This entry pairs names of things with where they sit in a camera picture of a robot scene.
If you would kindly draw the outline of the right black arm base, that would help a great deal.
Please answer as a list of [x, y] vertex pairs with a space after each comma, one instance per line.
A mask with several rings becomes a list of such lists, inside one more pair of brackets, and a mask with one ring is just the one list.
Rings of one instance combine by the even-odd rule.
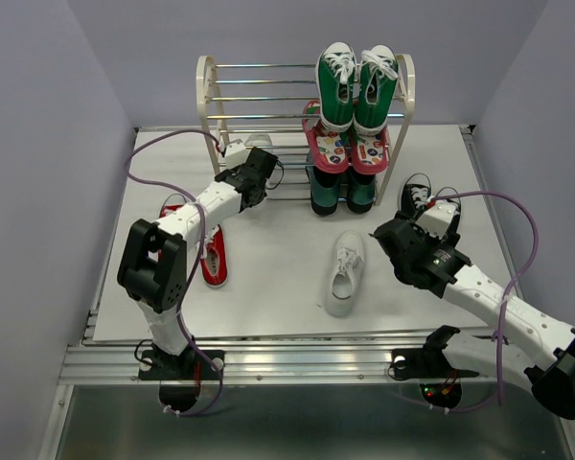
[[449, 341], [459, 333], [458, 328], [443, 325], [421, 347], [394, 349], [387, 376], [396, 381], [478, 377], [473, 370], [454, 368], [445, 356]]

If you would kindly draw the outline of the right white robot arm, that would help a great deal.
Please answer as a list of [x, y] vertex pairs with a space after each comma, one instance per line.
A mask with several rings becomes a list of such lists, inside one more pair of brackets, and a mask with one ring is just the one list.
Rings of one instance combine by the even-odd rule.
[[389, 257], [396, 278], [426, 290], [497, 330], [481, 339], [441, 326], [419, 348], [398, 349], [388, 370], [394, 380], [502, 377], [531, 392], [551, 413], [575, 420], [575, 327], [506, 295], [456, 248], [414, 222], [393, 218], [373, 238]]

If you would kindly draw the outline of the black canvas sneaker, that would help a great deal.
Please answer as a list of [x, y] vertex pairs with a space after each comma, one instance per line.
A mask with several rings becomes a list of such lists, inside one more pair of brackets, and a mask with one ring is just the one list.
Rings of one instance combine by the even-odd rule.
[[458, 191], [450, 186], [441, 188], [437, 193], [437, 196], [446, 196], [447, 202], [451, 203], [454, 206], [453, 217], [451, 223], [449, 225], [448, 231], [450, 233], [457, 233], [459, 230], [459, 224], [461, 220], [461, 211], [462, 211], [462, 201], [461, 198], [458, 197]]
[[402, 186], [399, 210], [409, 218], [416, 219], [426, 208], [431, 196], [431, 181], [422, 173], [413, 173]]

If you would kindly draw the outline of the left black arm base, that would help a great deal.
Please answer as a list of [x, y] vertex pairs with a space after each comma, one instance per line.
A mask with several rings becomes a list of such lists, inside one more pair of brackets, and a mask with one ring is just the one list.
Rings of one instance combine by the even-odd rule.
[[219, 381], [218, 373], [194, 350], [180, 356], [169, 355], [155, 347], [136, 353], [141, 381]]

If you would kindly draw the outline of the white sneaker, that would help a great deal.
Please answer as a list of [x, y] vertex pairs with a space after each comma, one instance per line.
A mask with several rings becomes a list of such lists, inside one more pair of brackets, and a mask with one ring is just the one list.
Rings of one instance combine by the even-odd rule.
[[251, 133], [245, 140], [248, 147], [272, 148], [273, 142], [267, 133]]
[[344, 232], [336, 241], [322, 307], [333, 317], [350, 314], [357, 299], [365, 268], [363, 239], [355, 231]]

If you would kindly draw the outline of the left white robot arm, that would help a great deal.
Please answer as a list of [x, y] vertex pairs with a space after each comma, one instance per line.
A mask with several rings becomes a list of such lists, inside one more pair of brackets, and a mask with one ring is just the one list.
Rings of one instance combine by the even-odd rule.
[[130, 226], [117, 271], [117, 283], [138, 304], [152, 344], [163, 352], [161, 366], [175, 378], [194, 368], [192, 339], [184, 333], [180, 312], [190, 284], [188, 252], [202, 249], [225, 220], [263, 202], [267, 180], [279, 165], [276, 155], [256, 147], [228, 159], [231, 167], [176, 212]]

